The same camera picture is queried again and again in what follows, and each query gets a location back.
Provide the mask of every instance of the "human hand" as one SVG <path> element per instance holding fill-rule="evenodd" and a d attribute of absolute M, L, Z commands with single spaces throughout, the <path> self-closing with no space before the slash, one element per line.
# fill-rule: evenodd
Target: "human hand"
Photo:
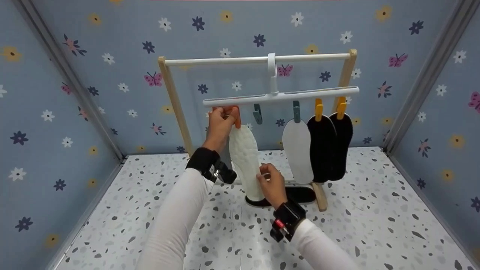
<path fill-rule="evenodd" d="M 207 139 L 202 147 L 220 153 L 227 144 L 227 138 L 232 130 L 232 125 L 239 118 L 240 112 L 237 107 L 218 107 L 209 112 Z"/>
<path fill-rule="evenodd" d="M 258 182 L 267 201 L 275 210 L 284 202 L 287 202 L 285 191 L 285 178 L 271 163 L 260 166 L 260 174 L 257 174 Z"/>

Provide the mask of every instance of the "blue wall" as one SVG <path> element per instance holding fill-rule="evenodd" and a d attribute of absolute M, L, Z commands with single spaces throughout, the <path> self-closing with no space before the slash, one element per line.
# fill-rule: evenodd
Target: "blue wall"
<path fill-rule="evenodd" d="M 350 84 L 358 85 L 361 93 L 351 97 L 347 108 L 358 123 L 352 146 L 379 146 L 454 4 L 450 0 L 35 1 L 82 82 L 105 110 L 124 153 L 183 150 L 165 86 L 149 86 L 144 79 L 147 73 L 158 72 L 157 57 L 215 58 L 223 49 L 231 57 L 357 49 L 355 68 L 361 74 L 353 76 Z M 301 24 L 294 23 L 297 17 Z M 408 58 L 400 67 L 388 67 L 396 54 Z M 278 79 L 281 91 L 292 91 L 337 86 L 343 62 L 279 64 L 294 65 L 289 77 Z M 172 72 L 195 146 L 203 142 L 207 126 L 203 99 L 264 93 L 268 88 L 266 65 L 172 68 Z M 240 82 L 241 90 L 232 88 L 235 82 Z M 313 104 L 313 100 L 300 104 L 305 121 L 313 115 Z M 331 99 L 324 104 L 330 112 Z M 240 111 L 242 122 L 252 125 L 260 149 L 281 147 L 284 123 L 293 118 L 291 103 L 262 105 L 262 125 L 255 123 L 252 105 Z M 153 124 L 166 133 L 156 134 Z"/>
<path fill-rule="evenodd" d="M 394 155 L 480 263 L 479 28 L 477 11 Z"/>
<path fill-rule="evenodd" d="M 42 269 L 119 161 L 11 1 L 0 25 L 0 268 Z"/>

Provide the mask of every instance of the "gray clip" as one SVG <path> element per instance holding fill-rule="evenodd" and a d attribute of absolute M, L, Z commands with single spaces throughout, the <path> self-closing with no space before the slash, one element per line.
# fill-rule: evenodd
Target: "gray clip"
<path fill-rule="evenodd" d="M 261 125 L 263 123 L 263 119 L 262 110 L 260 110 L 260 104 L 254 104 L 253 108 L 255 109 L 255 111 L 253 112 L 253 117 L 255 118 L 257 124 Z"/>
<path fill-rule="evenodd" d="M 295 123 L 300 123 L 300 102 L 293 101 L 293 120 Z"/>

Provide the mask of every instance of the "white insole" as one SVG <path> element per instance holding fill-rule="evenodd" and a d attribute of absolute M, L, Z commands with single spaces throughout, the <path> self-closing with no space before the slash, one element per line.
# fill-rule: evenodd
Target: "white insole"
<path fill-rule="evenodd" d="M 245 125 L 240 128 L 233 127 L 228 146 L 232 163 L 247 197 L 252 201 L 264 199 L 256 177 L 257 173 L 260 173 L 257 141 L 250 129 Z"/>

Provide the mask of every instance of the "black shoe insole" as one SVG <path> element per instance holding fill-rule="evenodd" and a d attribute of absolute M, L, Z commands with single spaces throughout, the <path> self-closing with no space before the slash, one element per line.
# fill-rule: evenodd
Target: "black shoe insole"
<path fill-rule="evenodd" d="M 336 118 L 337 113 L 330 115 L 330 120 L 336 131 L 336 147 L 333 155 L 331 179 L 340 180 L 347 170 L 348 146 L 353 137 L 353 125 L 350 117 L 345 114 L 341 120 Z"/>
<path fill-rule="evenodd" d="M 336 132 L 332 120 L 322 115 L 317 122 L 315 116 L 307 123 L 310 131 L 310 163 L 313 170 L 313 181 L 325 183 L 330 180 L 332 158 L 336 151 Z"/>
<path fill-rule="evenodd" d="M 294 202 L 299 204 L 302 203 L 311 203 L 315 198 L 315 192 L 313 189 L 307 186 L 286 186 L 285 191 L 287 193 L 287 197 L 291 198 Z M 255 207 L 270 207 L 272 206 L 267 199 L 263 199 L 261 201 L 252 201 L 245 196 L 245 201 Z"/>

